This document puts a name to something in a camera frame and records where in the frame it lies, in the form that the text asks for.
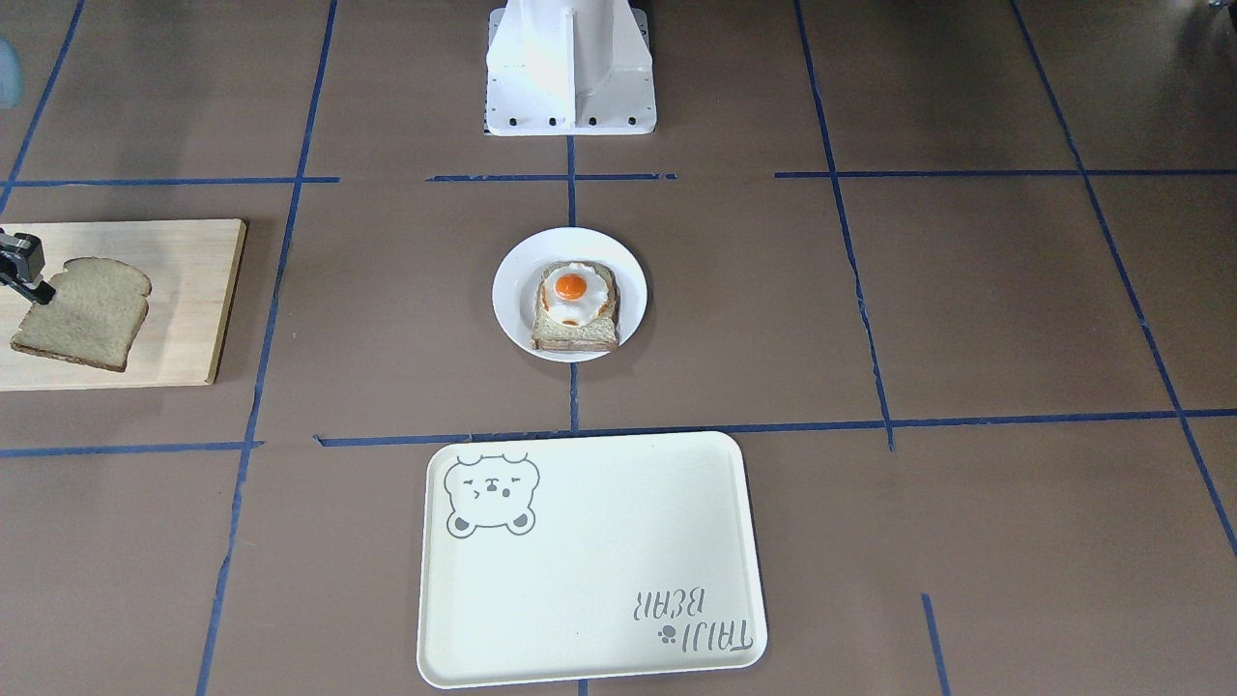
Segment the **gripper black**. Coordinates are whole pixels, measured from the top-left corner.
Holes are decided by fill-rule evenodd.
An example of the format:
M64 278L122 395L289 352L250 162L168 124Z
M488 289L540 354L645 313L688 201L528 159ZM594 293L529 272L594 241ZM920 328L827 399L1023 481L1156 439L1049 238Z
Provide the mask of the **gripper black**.
M1 229L1 282L33 305L48 305L56 289L43 281L43 241L27 232Z

